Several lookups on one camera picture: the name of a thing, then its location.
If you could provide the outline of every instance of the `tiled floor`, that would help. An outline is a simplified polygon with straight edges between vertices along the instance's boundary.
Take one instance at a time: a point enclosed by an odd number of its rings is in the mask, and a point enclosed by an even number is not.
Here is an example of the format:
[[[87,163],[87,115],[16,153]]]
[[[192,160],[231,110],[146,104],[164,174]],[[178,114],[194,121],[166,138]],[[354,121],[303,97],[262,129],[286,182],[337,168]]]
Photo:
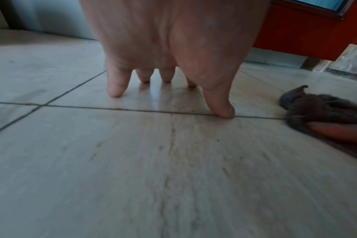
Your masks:
[[[277,106],[357,81],[243,64],[223,120],[179,69],[120,99],[103,72],[96,41],[0,31],[0,237],[357,237],[357,160]]]

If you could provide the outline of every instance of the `dark grout line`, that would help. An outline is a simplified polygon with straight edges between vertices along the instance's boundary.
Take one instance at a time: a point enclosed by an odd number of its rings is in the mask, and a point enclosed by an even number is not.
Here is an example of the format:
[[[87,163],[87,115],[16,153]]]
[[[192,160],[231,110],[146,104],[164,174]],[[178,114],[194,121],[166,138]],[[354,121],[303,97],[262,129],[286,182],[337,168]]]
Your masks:
[[[264,84],[270,85],[270,86],[272,86],[273,88],[278,89],[279,91],[282,91],[282,92],[284,92],[284,93],[286,92],[286,91],[284,91],[284,90],[282,90],[282,89],[280,89],[280,88],[278,88],[278,87],[276,87],[276,86],[274,86],[274,85],[272,85],[272,84],[269,84],[269,83],[267,83],[267,82],[265,82],[265,81],[263,81],[263,80],[261,80],[261,79],[255,77],[255,76],[253,76],[253,75],[250,75],[250,74],[248,74],[248,73],[246,73],[246,72],[243,72],[243,71],[241,71],[241,70],[239,70],[239,71],[242,72],[243,74],[249,75],[249,76],[251,76],[252,78],[257,79],[258,81],[261,81],[261,82],[264,83]]]
[[[96,75],[95,77],[90,78],[89,80],[84,81],[83,83],[81,83],[81,84],[77,85],[76,87],[70,89],[69,91],[67,91],[67,92],[65,92],[65,93],[63,93],[63,94],[61,94],[60,96],[55,97],[54,99],[50,100],[49,102],[47,102],[47,103],[45,103],[45,104],[43,104],[43,105],[40,105],[40,104],[34,105],[34,106],[37,106],[37,107],[34,108],[34,109],[32,109],[29,113],[27,113],[27,114],[25,114],[25,115],[23,115],[23,116],[20,116],[20,117],[18,117],[17,119],[15,119],[15,120],[13,120],[13,121],[7,123],[7,124],[4,125],[3,127],[1,127],[1,128],[0,128],[0,132],[3,131],[4,129],[8,128],[9,126],[11,126],[11,125],[17,123],[17,122],[20,121],[21,119],[23,119],[23,118],[25,118],[25,117],[31,115],[32,113],[34,113],[35,111],[39,110],[40,108],[43,108],[44,106],[48,106],[49,103],[51,103],[51,102],[53,102],[53,101],[59,99],[59,98],[62,97],[62,96],[65,96],[65,95],[68,94],[69,92],[73,91],[74,89],[77,89],[78,87],[80,87],[80,86],[82,86],[83,84],[85,84],[85,83],[87,83],[87,82],[93,80],[93,79],[96,78],[97,76],[100,76],[100,75],[104,74],[105,72],[106,72],[106,71],[104,71],[104,72],[102,72],[102,73]],[[0,102],[0,104],[32,105],[32,104],[17,104],[17,103],[5,103],[5,102]]]
[[[106,108],[106,107],[76,107],[76,106],[63,106],[63,105],[45,105],[45,107],[97,109],[97,110],[109,110],[109,111],[131,111],[131,112],[178,114],[178,115],[193,115],[193,116],[215,116],[214,114],[208,114],[208,113],[187,113],[187,112],[172,112],[172,111],[134,110],[134,109]],[[284,120],[284,118],[263,117],[263,116],[235,116],[235,117],[236,118],[256,118],[256,119],[269,119],[269,120]]]
[[[54,102],[55,100],[57,100],[57,99],[59,99],[59,98],[65,96],[65,95],[68,94],[69,92],[71,92],[71,91],[73,91],[73,90],[79,88],[79,87],[82,86],[83,84],[85,84],[85,83],[87,83],[87,82],[93,80],[94,78],[96,78],[96,77],[98,77],[98,76],[104,74],[105,72],[106,72],[106,71],[104,71],[104,72],[102,72],[102,73],[96,75],[95,77],[90,78],[89,80],[84,81],[83,83],[81,83],[81,84],[79,84],[78,86],[76,86],[76,87],[70,89],[69,91],[65,92],[64,94],[61,94],[60,96],[53,98],[52,100],[50,100],[49,102],[47,102],[46,104],[44,104],[44,106],[46,106],[46,105],[48,105],[49,103]]]

